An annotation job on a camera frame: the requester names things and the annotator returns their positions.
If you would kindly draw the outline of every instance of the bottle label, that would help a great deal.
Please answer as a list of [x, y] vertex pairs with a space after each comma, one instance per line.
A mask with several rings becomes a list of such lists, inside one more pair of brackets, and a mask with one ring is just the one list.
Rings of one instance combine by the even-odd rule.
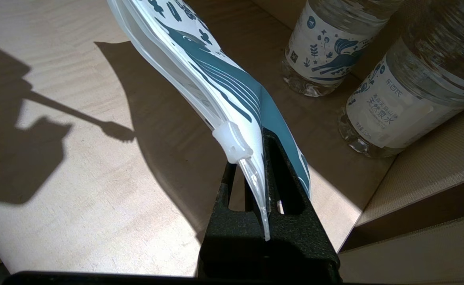
[[463, 109], [412, 95], [392, 75], [385, 57], [346, 102], [355, 130], [379, 148], [405, 148]]
[[332, 85], [343, 81], [372, 38], [327, 24], [306, 1], [285, 56], [290, 66], [304, 78]]

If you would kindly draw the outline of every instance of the white plastic bag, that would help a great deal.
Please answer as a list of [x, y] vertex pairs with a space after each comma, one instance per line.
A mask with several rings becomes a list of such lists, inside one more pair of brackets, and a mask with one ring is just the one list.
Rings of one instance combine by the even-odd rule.
[[268, 92], [221, 51], [208, 27], [181, 0], [108, 0], [139, 53], [208, 122], [227, 160], [239, 164], [270, 239], [261, 127], [281, 141], [310, 194], [306, 159]]

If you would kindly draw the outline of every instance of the black metal holder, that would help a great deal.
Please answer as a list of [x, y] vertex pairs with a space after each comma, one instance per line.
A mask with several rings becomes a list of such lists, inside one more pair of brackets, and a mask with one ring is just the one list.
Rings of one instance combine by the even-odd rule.
[[228, 209], [236, 166], [227, 164], [199, 253], [199, 277], [340, 283], [337, 254], [277, 136], [265, 129], [264, 154], [270, 241], [247, 183], [247, 211]]

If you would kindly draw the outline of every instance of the clear plastic bottle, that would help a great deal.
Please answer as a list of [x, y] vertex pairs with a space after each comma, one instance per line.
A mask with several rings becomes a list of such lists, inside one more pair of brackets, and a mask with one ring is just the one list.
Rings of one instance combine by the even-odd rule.
[[338, 120], [369, 157], [400, 153], [464, 109], [464, 0], [437, 0], [348, 99]]
[[336, 89], [404, 0], [308, 0], [281, 61], [291, 89], [311, 97]]

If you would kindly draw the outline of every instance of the water bottle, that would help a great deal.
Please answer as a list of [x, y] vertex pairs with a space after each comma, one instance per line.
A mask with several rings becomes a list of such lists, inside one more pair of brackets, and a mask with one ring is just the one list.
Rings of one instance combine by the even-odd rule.
[[464, 0], [435, 0], [393, 44], [338, 120], [369, 157], [400, 153], [464, 109]]
[[281, 61], [283, 79], [311, 97], [336, 89], [403, 0], [308, 0]]

